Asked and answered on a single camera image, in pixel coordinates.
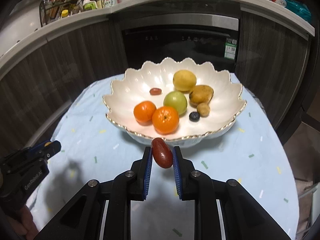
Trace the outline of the left hand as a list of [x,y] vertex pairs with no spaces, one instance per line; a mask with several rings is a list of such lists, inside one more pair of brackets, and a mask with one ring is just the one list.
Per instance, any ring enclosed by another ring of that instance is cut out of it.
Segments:
[[1,239],[34,239],[38,233],[26,205],[18,210],[1,207]]

